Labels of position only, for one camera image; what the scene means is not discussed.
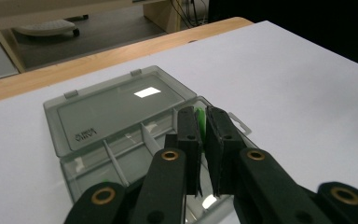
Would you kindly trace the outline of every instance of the plastic storage box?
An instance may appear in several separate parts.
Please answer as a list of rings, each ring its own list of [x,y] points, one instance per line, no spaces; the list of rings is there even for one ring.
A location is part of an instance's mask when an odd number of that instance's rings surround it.
[[[164,147],[165,134],[176,133],[177,111],[190,105],[205,108],[210,103],[157,66],[45,102],[55,152],[72,200],[104,181],[128,188],[142,182],[153,155]],[[248,146],[254,145],[240,133]],[[225,217],[232,211],[232,198],[213,198],[203,156],[200,183],[203,198],[187,196],[186,221],[215,223],[216,216]],[[209,205],[207,198],[216,201]]]

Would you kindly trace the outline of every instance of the box lid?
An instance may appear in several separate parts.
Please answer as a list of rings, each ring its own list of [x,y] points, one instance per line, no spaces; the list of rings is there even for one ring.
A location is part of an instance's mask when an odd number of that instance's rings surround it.
[[[44,103],[58,157],[103,139],[197,94],[157,66],[113,78]]]

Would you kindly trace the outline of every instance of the white object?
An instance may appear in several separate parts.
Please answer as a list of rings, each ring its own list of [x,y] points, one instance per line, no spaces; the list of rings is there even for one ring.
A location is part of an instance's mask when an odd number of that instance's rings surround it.
[[[16,27],[14,30],[20,34],[31,36],[61,35],[71,31],[74,32],[74,36],[79,35],[75,24],[65,20],[47,21],[34,25],[26,25]]]

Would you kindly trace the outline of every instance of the brass screw insert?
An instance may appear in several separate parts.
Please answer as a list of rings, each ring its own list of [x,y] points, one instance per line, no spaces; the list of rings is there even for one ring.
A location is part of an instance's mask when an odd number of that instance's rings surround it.
[[[246,155],[254,161],[262,161],[266,158],[262,152],[256,150],[248,151]]]
[[[342,203],[350,205],[358,205],[358,195],[350,189],[341,187],[333,187],[330,190],[331,194]]]
[[[166,161],[174,161],[179,158],[179,154],[175,151],[166,151],[161,154],[161,157]]]
[[[109,193],[108,197],[103,198],[103,199],[98,198],[98,196],[101,193],[105,193],[105,192]],[[115,190],[112,189],[111,187],[106,187],[106,188],[98,189],[97,191],[95,191],[94,194],[92,194],[91,201],[94,204],[103,205],[106,203],[110,203],[113,199],[115,199],[115,196],[116,196]]]

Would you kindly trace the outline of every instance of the green object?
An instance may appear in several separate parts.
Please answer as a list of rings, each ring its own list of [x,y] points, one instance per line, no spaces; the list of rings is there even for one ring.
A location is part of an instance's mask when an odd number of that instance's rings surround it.
[[[199,121],[201,140],[202,143],[205,143],[205,135],[206,135],[205,110],[201,107],[196,107],[195,112],[197,114],[197,119]]]

